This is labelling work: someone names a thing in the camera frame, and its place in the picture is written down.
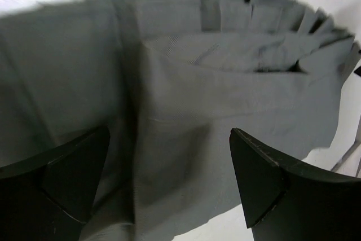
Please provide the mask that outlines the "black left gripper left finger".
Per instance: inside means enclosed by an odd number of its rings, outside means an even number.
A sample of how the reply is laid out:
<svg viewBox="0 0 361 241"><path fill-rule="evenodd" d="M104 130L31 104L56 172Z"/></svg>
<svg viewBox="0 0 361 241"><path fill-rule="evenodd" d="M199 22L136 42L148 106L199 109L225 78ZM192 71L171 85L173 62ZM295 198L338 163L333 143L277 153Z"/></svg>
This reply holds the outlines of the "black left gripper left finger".
<svg viewBox="0 0 361 241"><path fill-rule="evenodd" d="M107 157L106 126L1 168L1 240L78 240Z"/></svg>

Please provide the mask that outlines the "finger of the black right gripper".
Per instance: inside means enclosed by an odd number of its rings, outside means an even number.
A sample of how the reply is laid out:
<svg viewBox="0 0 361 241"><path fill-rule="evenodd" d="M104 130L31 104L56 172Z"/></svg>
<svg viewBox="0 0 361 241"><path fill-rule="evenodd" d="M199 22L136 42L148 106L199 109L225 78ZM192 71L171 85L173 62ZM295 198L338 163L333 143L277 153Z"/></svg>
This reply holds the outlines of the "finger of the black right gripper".
<svg viewBox="0 0 361 241"><path fill-rule="evenodd" d="M355 71L354 74L358 75L359 77L361 77L361 66L359 66Z"/></svg>

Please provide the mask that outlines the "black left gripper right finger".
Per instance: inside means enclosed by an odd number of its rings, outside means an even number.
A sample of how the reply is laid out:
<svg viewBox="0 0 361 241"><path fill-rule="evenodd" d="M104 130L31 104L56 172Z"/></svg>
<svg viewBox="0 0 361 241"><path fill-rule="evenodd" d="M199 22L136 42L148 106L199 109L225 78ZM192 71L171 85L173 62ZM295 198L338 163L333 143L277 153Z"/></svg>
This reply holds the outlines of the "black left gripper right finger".
<svg viewBox="0 0 361 241"><path fill-rule="evenodd" d="M360 179L307 164L233 128L230 149L255 240L360 239Z"/></svg>

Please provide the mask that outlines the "grey pleated skirt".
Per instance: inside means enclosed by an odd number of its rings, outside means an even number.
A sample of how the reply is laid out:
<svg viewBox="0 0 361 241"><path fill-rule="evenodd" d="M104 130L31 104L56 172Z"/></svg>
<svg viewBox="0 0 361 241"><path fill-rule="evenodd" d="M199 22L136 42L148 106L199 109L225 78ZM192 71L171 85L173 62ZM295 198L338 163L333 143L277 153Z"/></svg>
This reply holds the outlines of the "grey pleated skirt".
<svg viewBox="0 0 361 241"><path fill-rule="evenodd" d="M230 134L329 147L360 48L297 0L81 0L1 17L1 168L106 126L78 240L172 240L241 203Z"/></svg>

